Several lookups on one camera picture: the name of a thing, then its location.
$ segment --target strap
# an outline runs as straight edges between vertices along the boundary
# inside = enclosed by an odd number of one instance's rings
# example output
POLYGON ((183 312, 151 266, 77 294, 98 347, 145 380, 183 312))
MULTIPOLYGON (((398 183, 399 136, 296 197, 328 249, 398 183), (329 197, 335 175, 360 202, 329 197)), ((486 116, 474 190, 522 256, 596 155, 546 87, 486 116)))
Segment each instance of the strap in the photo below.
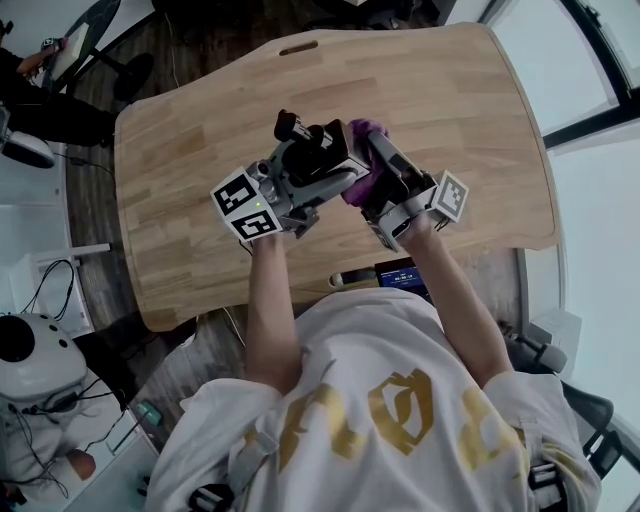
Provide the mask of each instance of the strap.
POLYGON ((193 491, 189 507, 194 512, 225 512, 231 507, 233 498, 228 485, 209 484, 193 491))
POLYGON ((531 466, 529 487, 538 508, 544 512, 564 512, 567 510, 567 494, 560 472, 555 464, 542 457, 542 432, 535 420, 520 420, 524 432, 525 445, 529 452, 531 466))
POLYGON ((229 468, 229 487, 236 496, 240 496, 256 474, 262 461, 276 452, 279 444, 264 432, 258 432, 253 441, 238 455, 229 468))

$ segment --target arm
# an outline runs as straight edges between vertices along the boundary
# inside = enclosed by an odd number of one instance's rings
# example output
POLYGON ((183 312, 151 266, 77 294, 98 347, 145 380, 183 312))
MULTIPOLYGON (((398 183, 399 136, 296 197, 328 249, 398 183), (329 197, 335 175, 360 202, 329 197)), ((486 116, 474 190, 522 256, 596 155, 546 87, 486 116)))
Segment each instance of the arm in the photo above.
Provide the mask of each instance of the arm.
POLYGON ((16 73, 19 73, 21 75, 29 75, 29 76, 35 75, 44 59, 46 59, 47 57, 51 57, 64 49, 64 46, 67 41, 66 38, 61 39, 59 41, 61 41, 60 45, 58 45, 57 43, 52 44, 47 48, 45 48, 44 50, 42 50, 41 52, 38 52, 35 55, 31 55, 30 57, 23 59, 20 65, 18 66, 18 68, 16 69, 16 73))
POLYGON ((298 383, 302 357, 282 235, 259 238, 253 247, 246 376, 247 380, 267 384, 284 395, 298 383))
POLYGON ((484 387, 495 375, 513 371, 498 326, 429 217, 416 217, 398 242, 413 258, 449 343, 478 385, 484 387))

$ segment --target white sleeve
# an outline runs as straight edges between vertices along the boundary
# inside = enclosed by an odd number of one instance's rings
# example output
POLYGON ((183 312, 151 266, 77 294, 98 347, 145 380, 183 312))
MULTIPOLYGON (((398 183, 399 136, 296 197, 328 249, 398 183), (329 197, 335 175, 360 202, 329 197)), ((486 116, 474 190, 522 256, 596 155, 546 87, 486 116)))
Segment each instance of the white sleeve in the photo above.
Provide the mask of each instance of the white sleeve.
POLYGON ((484 392, 509 425, 536 427, 543 459, 555 463, 563 474, 569 510, 595 510, 600 479, 582 453, 575 416, 564 398, 560 379, 555 375, 505 372, 493 377, 484 392))
POLYGON ((189 510, 198 487, 226 472, 229 450, 258 416, 281 399, 275 389, 237 379, 202 386, 169 437, 151 475, 145 508, 153 512, 189 510))

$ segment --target buckle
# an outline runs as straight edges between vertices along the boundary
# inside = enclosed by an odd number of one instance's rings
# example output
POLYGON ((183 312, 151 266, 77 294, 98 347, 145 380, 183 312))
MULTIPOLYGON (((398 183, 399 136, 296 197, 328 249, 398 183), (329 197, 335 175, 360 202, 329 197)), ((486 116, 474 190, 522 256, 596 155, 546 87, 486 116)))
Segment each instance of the buckle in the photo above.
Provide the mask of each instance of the buckle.
POLYGON ((195 512, 225 512, 231 508, 234 499, 228 485, 209 484, 193 491, 189 506, 195 512))

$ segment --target person sitting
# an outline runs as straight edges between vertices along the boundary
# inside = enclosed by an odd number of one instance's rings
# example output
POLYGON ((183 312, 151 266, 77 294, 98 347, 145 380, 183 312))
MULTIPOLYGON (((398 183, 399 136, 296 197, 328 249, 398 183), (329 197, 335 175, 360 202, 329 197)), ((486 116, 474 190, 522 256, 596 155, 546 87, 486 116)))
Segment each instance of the person sitting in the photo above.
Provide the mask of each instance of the person sitting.
MULTIPOLYGON (((0 46, 5 35, 0 21, 0 46)), ((62 48, 51 45, 26 59, 0 48, 0 101, 11 113, 9 128, 52 142, 95 146, 113 138, 117 114, 67 94, 33 85, 43 61, 62 48)))

